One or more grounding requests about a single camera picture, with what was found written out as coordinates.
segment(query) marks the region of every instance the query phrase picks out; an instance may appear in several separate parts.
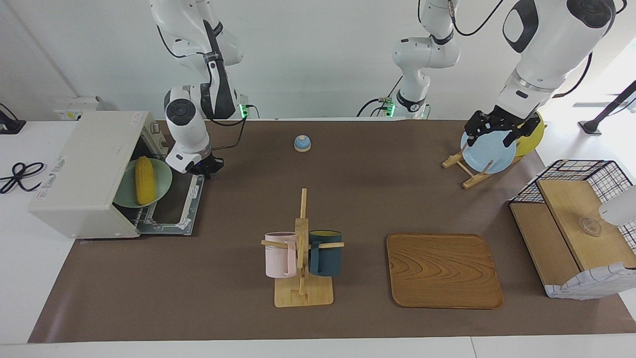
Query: wire basket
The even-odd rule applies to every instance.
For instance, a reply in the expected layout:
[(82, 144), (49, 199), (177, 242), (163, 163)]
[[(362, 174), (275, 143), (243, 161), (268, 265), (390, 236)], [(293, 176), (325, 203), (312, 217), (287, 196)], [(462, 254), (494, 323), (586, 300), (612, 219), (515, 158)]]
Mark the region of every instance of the wire basket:
[[(545, 203), (537, 186), (539, 180), (585, 180), (590, 183), (602, 203), (624, 192), (633, 184), (625, 172), (614, 161), (569, 161), (554, 162), (538, 174), (511, 203)], [(630, 248), (636, 252), (636, 221), (618, 227)]]

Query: black device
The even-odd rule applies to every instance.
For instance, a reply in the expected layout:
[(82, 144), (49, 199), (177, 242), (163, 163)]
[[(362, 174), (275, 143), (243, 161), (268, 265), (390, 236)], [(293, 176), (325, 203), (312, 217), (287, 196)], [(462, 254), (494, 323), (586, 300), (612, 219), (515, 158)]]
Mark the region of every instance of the black device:
[(0, 110), (0, 124), (4, 124), (6, 129), (0, 129), (0, 134), (18, 134), (24, 125), (27, 123), (25, 120), (11, 119)]

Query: sticker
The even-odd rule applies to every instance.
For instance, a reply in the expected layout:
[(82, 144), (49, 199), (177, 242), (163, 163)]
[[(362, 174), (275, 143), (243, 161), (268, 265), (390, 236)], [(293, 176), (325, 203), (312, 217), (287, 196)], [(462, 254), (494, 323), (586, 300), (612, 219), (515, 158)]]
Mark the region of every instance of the sticker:
[(62, 168), (66, 164), (67, 157), (68, 157), (67, 155), (63, 155), (62, 157), (59, 157), (57, 159), (57, 162), (55, 163), (55, 167), (51, 169), (51, 172), (58, 173), (60, 170), (62, 170)]
[(195, 185), (194, 187), (190, 188), (190, 191), (188, 192), (188, 196), (190, 197), (190, 199), (196, 199), (198, 197), (199, 188), (199, 185)]
[(36, 195), (36, 200), (37, 201), (42, 201), (44, 199), (46, 199), (46, 194), (48, 193), (48, 189), (41, 189), (38, 194)]
[(130, 121), (130, 124), (131, 124), (131, 125), (137, 125), (137, 124), (139, 124), (139, 122), (141, 122), (141, 117), (142, 117), (141, 112), (137, 112), (137, 113), (135, 113), (135, 116), (134, 116), (134, 117), (132, 117), (132, 120)]
[(53, 167), (53, 169), (51, 169), (51, 172), (48, 174), (46, 179), (44, 179), (42, 183), (40, 184), (40, 190), (38, 194), (36, 195), (37, 201), (42, 201), (46, 199), (48, 190), (53, 187), (53, 184), (55, 183), (58, 175), (62, 171), (62, 168), (64, 167), (67, 161), (68, 161), (67, 155), (63, 155), (57, 159), (57, 161), (55, 162), (55, 166)]

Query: corn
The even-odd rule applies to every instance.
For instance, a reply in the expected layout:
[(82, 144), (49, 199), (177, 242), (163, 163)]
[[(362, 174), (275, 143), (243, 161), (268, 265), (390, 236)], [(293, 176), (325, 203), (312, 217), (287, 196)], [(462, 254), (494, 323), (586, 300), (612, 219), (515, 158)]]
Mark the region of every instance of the corn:
[(135, 165), (135, 191), (139, 205), (146, 205), (155, 200), (153, 163), (146, 157), (137, 159)]

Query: white cloth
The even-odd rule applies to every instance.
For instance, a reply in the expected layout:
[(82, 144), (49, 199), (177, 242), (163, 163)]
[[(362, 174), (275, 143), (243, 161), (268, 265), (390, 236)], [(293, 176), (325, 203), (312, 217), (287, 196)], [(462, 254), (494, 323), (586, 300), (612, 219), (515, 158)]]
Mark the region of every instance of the white cloth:
[(550, 298), (596, 299), (636, 287), (636, 268), (625, 268), (622, 262), (581, 272), (563, 286), (546, 285)]

